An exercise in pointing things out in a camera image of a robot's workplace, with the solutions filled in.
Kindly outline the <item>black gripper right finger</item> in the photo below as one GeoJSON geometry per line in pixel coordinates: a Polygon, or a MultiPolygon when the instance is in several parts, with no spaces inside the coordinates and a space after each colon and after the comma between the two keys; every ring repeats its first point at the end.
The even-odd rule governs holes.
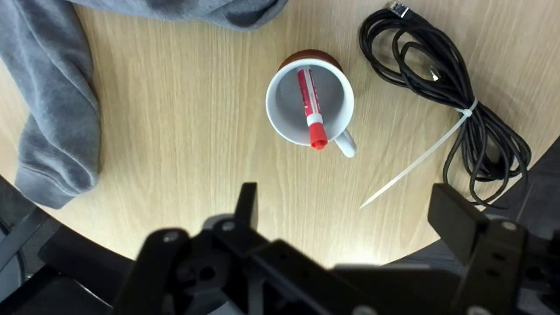
{"type": "Polygon", "coordinates": [[[474,254],[488,217],[447,184],[433,184],[426,220],[460,262],[474,254]]]}

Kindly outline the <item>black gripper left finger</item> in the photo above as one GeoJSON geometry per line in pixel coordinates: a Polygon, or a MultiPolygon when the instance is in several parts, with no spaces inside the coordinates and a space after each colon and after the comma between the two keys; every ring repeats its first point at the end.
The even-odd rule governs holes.
{"type": "Polygon", "coordinates": [[[257,213],[257,184],[244,182],[239,189],[237,201],[234,206],[234,229],[246,233],[255,226],[257,213]]]}

